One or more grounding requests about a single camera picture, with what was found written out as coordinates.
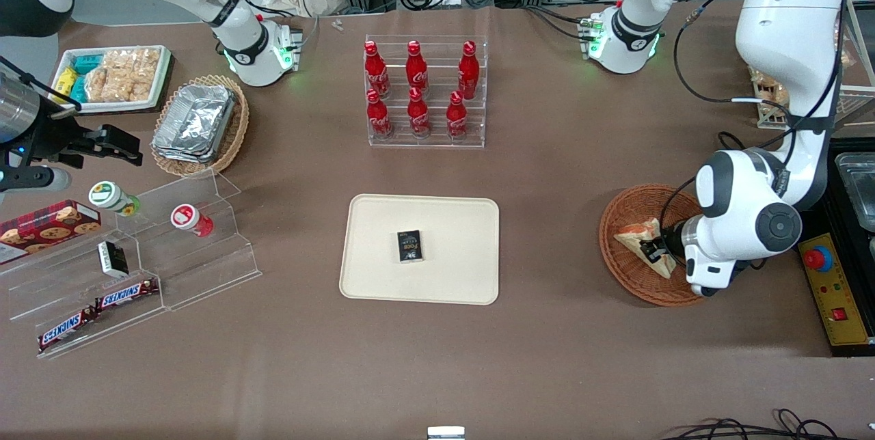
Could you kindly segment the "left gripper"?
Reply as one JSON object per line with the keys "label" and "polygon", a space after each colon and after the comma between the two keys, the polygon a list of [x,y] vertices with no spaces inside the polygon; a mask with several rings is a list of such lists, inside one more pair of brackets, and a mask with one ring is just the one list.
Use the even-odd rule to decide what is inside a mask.
{"label": "left gripper", "polygon": [[688,219],[682,219],[672,225],[660,225],[660,238],[643,240],[643,254],[646,260],[661,260],[663,256],[671,256],[678,264],[686,263],[682,230]]}

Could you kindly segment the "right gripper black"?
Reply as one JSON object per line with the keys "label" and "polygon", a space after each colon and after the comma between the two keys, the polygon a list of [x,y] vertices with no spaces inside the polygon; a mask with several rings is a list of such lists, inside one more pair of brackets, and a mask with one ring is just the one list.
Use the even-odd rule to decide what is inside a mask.
{"label": "right gripper black", "polygon": [[[96,140],[100,135],[100,145]],[[94,156],[115,158],[136,167],[143,165],[143,154],[139,151],[140,138],[121,128],[104,124],[98,130],[79,126],[72,117],[53,120],[48,116],[38,116],[31,125],[30,161],[60,162],[72,168],[81,168],[81,161],[64,159],[61,156]]]}

